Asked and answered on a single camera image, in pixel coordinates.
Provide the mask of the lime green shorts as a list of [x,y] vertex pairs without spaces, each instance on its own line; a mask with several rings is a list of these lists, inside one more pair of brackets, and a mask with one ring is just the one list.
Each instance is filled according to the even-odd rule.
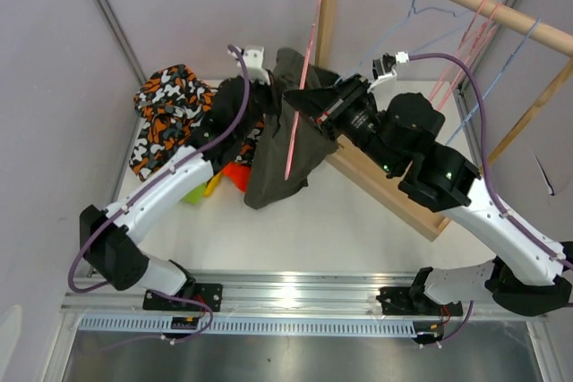
[[204,198],[208,198],[207,193],[208,183],[202,183],[193,190],[189,191],[182,201],[192,205],[198,205]]

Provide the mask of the camouflage orange black shorts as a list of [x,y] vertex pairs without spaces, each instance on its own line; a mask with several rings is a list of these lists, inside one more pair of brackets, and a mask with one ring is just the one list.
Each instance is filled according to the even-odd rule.
[[[244,79],[227,78],[212,88],[185,64],[151,75],[134,96],[142,119],[129,167],[144,182],[182,147],[196,149],[214,140],[233,122],[244,96]],[[264,114],[251,92],[239,124],[205,157],[218,174],[229,163],[250,166],[264,127]]]

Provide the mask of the bright orange shorts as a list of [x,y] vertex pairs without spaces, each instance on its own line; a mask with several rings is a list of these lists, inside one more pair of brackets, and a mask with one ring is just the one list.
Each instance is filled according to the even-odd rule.
[[229,163],[222,169],[222,174],[228,178],[242,193],[246,193],[252,169],[237,163]]

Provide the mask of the aluminium mounting rail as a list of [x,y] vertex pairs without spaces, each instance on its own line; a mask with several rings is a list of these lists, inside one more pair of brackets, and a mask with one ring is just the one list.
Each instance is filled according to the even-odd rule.
[[118,292],[105,286],[91,293],[64,295],[61,311],[75,316],[76,326],[89,331],[124,331],[185,336],[199,329],[209,334],[325,335],[414,338],[437,335],[457,323],[526,323],[545,317],[522,317],[495,303],[464,302],[462,314],[392,316],[383,312],[377,296],[382,287],[406,287],[407,274],[353,276],[295,272],[248,274],[200,272],[199,297],[212,312],[145,310],[151,293],[139,289]]

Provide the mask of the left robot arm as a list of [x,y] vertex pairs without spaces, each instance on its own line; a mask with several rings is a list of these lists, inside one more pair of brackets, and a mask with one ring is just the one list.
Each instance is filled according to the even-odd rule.
[[88,206],[81,212],[76,260],[87,261],[117,291],[143,288],[174,310],[187,309],[194,299],[194,277],[173,260],[144,253],[139,243],[189,191],[236,160],[265,114],[279,112],[273,84],[270,71],[254,68],[223,81],[212,108],[156,173],[106,208]]

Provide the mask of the blue hanger with camouflage shorts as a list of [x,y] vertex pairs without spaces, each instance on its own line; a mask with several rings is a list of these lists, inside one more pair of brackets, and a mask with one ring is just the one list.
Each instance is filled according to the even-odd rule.
[[468,13],[468,10],[453,10],[453,9],[448,9],[445,7],[440,7],[438,5],[429,5],[429,6],[424,6],[422,8],[418,8],[417,7],[417,0],[410,0],[410,5],[408,7],[408,10],[406,12],[405,17],[398,22],[397,24],[393,25],[389,30],[387,30],[373,45],[372,47],[368,50],[368,52],[363,56],[363,58],[359,61],[359,63],[357,64],[357,66],[350,72],[347,72],[346,74],[343,74],[341,77],[339,77],[336,80],[336,83],[340,83],[341,81],[343,81],[345,78],[349,78],[351,76],[353,76],[356,73],[359,73],[361,71],[361,69],[363,68],[364,63],[366,62],[366,60],[368,58],[373,58],[373,56],[381,49],[383,43],[390,37],[392,36],[394,33],[396,33],[398,30],[404,28],[410,21],[411,19],[416,16],[416,15],[420,15],[423,13],[427,13],[427,12],[436,12],[436,13],[440,13],[440,14],[447,14],[450,15],[454,18],[459,18],[462,17],[464,15],[466,15]]

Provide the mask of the yellow plastic tray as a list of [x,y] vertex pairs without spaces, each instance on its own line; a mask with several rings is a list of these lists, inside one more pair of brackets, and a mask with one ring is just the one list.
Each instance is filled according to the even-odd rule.
[[215,176],[213,176],[207,183],[207,185],[205,186],[204,192],[203,192],[203,197],[204,198],[208,198],[210,197],[213,192],[217,189],[217,187],[220,185],[221,180],[223,178],[223,174],[221,172],[219,172],[218,174],[216,174]]

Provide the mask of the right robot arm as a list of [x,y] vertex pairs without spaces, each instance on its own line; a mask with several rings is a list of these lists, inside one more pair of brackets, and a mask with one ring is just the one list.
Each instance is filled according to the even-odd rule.
[[289,90],[284,100],[325,138],[349,139],[398,189],[464,227],[495,255],[481,265],[418,271],[407,311],[425,314],[458,301],[489,301],[525,317],[569,305],[564,278],[572,245],[547,239],[496,206],[478,168],[437,142],[445,122],[421,93],[401,93],[378,110],[368,81],[355,75],[328,88]]

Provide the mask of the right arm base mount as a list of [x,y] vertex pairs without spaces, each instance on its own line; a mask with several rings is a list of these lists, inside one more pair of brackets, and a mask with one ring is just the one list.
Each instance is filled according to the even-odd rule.
[[411,293],[409,287],[385,286],[379,289],[375,300],[386,316],[453,316],[463,315],[460,302],[439,304],[423,293]]

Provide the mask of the dark olive shorts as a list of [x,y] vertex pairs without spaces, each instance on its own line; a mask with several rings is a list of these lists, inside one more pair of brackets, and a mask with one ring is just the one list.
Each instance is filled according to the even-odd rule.
[[277,51],[271,71],[274,101],[264,115],[244,195],[250,208],[261,209],[298,193],[308,185],[311,171],[338,149],[304,119],[294,125],[295,110],[283,99],[286,91],[299,88],[303,66],[303,54],[293,48]]

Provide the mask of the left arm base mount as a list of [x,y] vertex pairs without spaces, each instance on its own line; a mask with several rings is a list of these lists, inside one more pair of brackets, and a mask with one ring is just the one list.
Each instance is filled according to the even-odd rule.
[[[186,300],[204,303],[211,308],[213,312],[220,312],[223,290],[224,287],[222,284],[198,283],[194,286],[191,293],[184,293],[183,297]],[[203,311],[203,308],[196,304],[168,300],[150,290],[145,293],[142,308],[144,310],[156,311]]]

